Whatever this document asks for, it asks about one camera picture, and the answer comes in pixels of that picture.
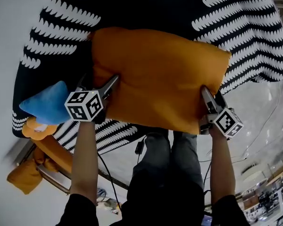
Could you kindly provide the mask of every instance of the wire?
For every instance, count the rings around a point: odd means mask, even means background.
[[[104,200],[106,199],[106,196],[107,196],[107,193],[106,193],[106,191],[105,191],[105,196],[103,197],[103,199],[101,200],[101,201],[96,201],[97,203],[99,203],[99,202],[104,202]]]
[[[207,172],[206,172],[206,176],[204,177],[204,181],[203,181],[203,188],[204,188],[204,187],[205,187],[205,185],[206,185],[207,175],[208,175],[208,171],[209,171],[209,170],[210,170],[210,168],[211,168],[211,165],[212,165],[212,161],[210,162],[209,167],[208,167],[208,170],[207,170]]]
[[[110,172],[109,172],[109,170],[108,170],[107,165],[105,164],[104,160],[102,159],[102,157],[100,156],[99,153],[98,153],[98,157],[100,158],[100,160],[102,161],[102,163],[104,164],[104,166],[105,166],[105,168],[106,168],[106,170],[107,170],[107,173],[108,173],[108,175],[109,175],[109,177],[110,177],[110,182],[111,182],[112,187],[113,187],[115,199],[117,200],[117,204],[118,204],[119,210],[122,212],[121,205],[119,204],[119,201],[118,201],[118,198],[117,198],[117,192],[116,192],[116,190],[115,190],[115,188],[114,188],[114,184],[113,184],[113,182],[112,182],[112,176],[111,176],[111,174],[110,174]]]
[[[234,163],[237,163],[237,162],[241,162],[241,161],[244,161],[244,160],[246,160],[247,158],[244,158],[244,159],[242,159],[242,160],[239,160],[239,161],[234,161],[234,162],[232,162],[232,164],[234,164]]]
[[[267,120],[264,122],[263,126],[261,127],[261,130],[259,131],[258,135],[255,137],[255,139],[251,142],[251,144],[245,149],[245,151],[243,152],[242,155],[245,154],[245,152],[254,144],[254,142],[256,141],[256,139],[260,136],[263,128],[265,127],[266,123],[269,121],[270,117],[273,115],[273,113],[275,112],[276,108],[279,105],[279,101],[280,101],[280,97],[281,97],[281,87],[280,87],[280,83],[278,83],[278,88],[279,88],[279,97],[278,97],[278,101],[277,104],[275,105],[275,108],[273,109],[273,111],[270,113],[269,117],[267,118]]]
[[[261,150],[263,150],[264,148],[266,148],[268,145],[272,144],[273,142],[275,142],[278,138],[280,138],[282,136],[282,132],[271,142],[269,142],[268,144],[266,144],[264,147],[260,148],[257,152],[255,152],[254,154],[252,154],[252,156],[256,155],[257,153],[259,153]]]
[[[139,163],[139,161],[140,161],[140,153],[138,154],[138,158],[137,158],[137,164]]]
[[[211,190],[206,190],[205,192],[204,192],[204,195],[206,195],[208,192],[210,192]]]

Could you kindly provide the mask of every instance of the person's right arm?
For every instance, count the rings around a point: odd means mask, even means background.
[[[214,125],[210,130],[213,139],[211,164],[212,225],[248,226],[235,197],[235,175],[227,140]]]
[[[211,202],[215,204],[225,196],[235,195],[236,181],[226,137],[215,125],[210,130],[210,134],[213,140]]]

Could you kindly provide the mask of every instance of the black and white striped blanket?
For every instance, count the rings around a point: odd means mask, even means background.
[[[28,114],[18,105],[64,80],[73,90],[92,65],[89,32],[109,26],[155,29],[231,51],[222,93],[247,81],[283,80],[283,25],[273,0],[51,0],[24,47],[13,101],[13,133],[22,137]],[[78,123],[59,125],[54,137],[73,152]],[[106,153],[136,140],[146,128],[106,120],[96,128]]]

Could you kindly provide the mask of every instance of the orange cushion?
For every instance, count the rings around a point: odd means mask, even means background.
[[[166,32],[100,29],[92,39],[93,83],[101,87],[120,75],[108,118],[199,134],[207,112],[200,88],[217,93],[230,55]]]

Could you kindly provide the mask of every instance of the white floor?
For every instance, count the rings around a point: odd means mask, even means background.
[[[248,82],[226,94],[225,99],[244,123],[244,128],[229,141],[238,193],[271,176],[271,171],[274,172],[283,165],[283,81]],[[197,143],[197,153],[204,177],[210,164],[211,137],[198,136]],[[130,183],[132,169],[137,163],[137,155],[134,153],[136,145],[137,142],[133,142],[102,156],[111,175],[126,184]],[[263,173],[243,181],[245,177],[241,172],[252,164],[259,165],[256,171]],[[205,190],[209,189],[209,177],[210,172]],[[206,196],[206,203],[210,203],[210,193]]]

